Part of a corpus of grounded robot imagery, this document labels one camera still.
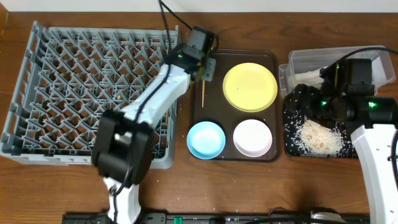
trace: wooden table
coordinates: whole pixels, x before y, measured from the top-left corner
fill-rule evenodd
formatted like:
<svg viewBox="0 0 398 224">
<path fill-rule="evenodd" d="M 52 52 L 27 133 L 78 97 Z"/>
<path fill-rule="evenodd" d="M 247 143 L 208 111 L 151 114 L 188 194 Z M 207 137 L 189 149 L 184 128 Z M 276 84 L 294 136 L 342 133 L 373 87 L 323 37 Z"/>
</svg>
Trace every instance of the wooden table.
<svg viewBox="0 0 398 224">
<path fill-rule="evenodd" d="M 267 49 L 279 63 L 299 49 L 385 45 L 398 49 L 398 14 L 181 13 L 191 25 L 220 36 L 220 48 Z M 167 16 L 169 26 L 180 26 Z M 159 13 L 12 12 L 0 54 L 0 123 L 6 113 L 34 20 L 45 27 L 164 29 Z M 398 73 L 398 57 L 391 57 Z M 398 83 L 379 95 L 398 99 Z M 355 159 L 290 157 L 272 163 L 194 159 L 185 136 L 191 111 L 187 93 L 178 100 L 175 164 L 150 170 L 140 186 L 143 207 L 184 213 L 267 213 L 274 207 L 331 207 L 340 213 L 369 213 L 361 166 Z M 108 191 L 93 166 L 25 166 L 0 158 L 0 223 L 60 223 L 65 212 L 107 210 Z"/>
</svg>

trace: white wall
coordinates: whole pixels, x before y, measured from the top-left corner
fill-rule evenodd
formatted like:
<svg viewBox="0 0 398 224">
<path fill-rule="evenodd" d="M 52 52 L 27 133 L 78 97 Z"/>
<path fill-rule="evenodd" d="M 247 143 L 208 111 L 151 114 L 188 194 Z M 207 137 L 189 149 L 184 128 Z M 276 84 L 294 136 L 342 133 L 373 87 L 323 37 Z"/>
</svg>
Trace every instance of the white wall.
<svg viewBox="0 0 398 224">
<path fill-rule="evenodd" d="M 159 11 L 157 0 L 0 0 L 8 11 Z M 398 12 L 398 0 L 164 0 L 175 12 Z"/>
</svg>

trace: gray dish rack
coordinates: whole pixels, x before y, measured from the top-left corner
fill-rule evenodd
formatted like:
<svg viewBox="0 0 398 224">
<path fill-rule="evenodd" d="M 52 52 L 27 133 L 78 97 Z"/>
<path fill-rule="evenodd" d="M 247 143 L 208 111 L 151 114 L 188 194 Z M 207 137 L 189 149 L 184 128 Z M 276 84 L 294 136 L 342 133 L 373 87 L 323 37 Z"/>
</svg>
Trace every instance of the gray dish rack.
<svg viewBox="0 0 398 224">
<path fill-rule="evenodd" d="M 170 31 L 178 44 L 178 26 Z M 34 22 L 0 139 L 23 164 L 91 164 L 99 118 L 134 101 L 158 74 L 163 30 L 50 27 Z M 155 127 L 152 169 L 174 163 L 177 102 Z"/>
</svg>

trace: clear plastic container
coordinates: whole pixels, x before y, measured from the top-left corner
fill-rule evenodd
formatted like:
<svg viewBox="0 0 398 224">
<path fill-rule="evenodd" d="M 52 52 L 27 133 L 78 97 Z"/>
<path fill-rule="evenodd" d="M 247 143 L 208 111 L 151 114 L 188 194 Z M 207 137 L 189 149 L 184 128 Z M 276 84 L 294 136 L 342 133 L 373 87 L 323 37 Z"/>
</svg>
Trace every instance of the clear plastic container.
<svg viewBox="0 0 398 224">
<path fill-rule="evenodd" d="M 384 46 L 360 46 L 360 47 L 337 47 L 329 49 L 294 50 L 289 54 L 289 64 L 279 66 L 279 85 L 282 97 L 285 98 L 297 84 L 306 83 L 320 88 L 319 78 L 303 78 L 305 72 L 327 67 L 342 56 L 364 47 Z M 381 50 L 370 50 L 356 53 L 349 58 L 370 58 L 372 60 L 372 84 L 377 89 L 387 83 L 396 80 L 394 67 L 392 66 L 389 53 Z"/>
</svg>

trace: light blue bowl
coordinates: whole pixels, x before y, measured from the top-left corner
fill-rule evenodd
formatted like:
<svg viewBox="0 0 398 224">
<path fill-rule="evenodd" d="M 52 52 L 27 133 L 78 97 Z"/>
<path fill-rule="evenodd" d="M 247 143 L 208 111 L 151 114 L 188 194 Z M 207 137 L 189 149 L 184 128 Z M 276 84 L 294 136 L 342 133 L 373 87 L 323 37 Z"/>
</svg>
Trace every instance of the light blue bowl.
<svg viewBox="0 0 398 224">
<path fill-rule="evenodd" d="M 189 130 L 187 145 L 189 151 L 197 158 L 212 159 L 223 151 L 225 133 L 213 122 L 200 122 Z"/>
</svg>

